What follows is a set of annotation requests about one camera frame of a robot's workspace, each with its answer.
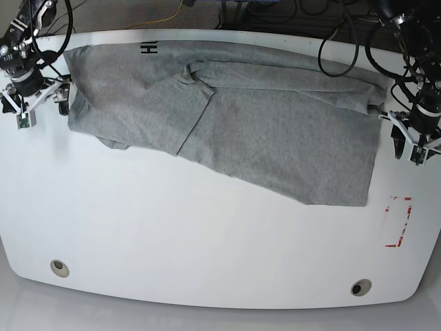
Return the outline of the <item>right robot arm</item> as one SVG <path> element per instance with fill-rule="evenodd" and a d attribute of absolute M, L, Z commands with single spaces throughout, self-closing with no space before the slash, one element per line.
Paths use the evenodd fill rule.
<path fill-rule="evenodd" d="M 58 74 L 56 78 L 44 77 L 42 69 L 54 69 L 53 63 L 66 50 L 73 32 L 73 8 L 65 2 L 68 16 L 68 30 L 63 44 L 57 51 L 42 51 L 37 37 L 48 27 L 57 14 L 56 1 L 22 1 L 16 18 L 1 37 L 1 69 L 10 84 L 1 91 L 1 105 L 4 113 L 23 116 L 52 97 L 59 105 L 59 113 L 68 115 L 70 77 Z"/>

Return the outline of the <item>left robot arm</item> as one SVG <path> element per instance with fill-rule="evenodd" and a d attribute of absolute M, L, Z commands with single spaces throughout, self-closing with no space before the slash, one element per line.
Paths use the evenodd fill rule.
<path fill-rule="evenodd" d="M 380 118 L 392 122 L 395 157 L 400 159 L 409 144 L 409 160 L 423 165 L 440 154 L 440 2 L 371 1 L 377 21 L 365 38 L 369 63 L 393 79 L 407 98 L 403 112 L 381 112 Z M 378 64 L 371 53 L 373 37 L 388 28 L 398 42 L 404 72 L 396 74 Z"/>

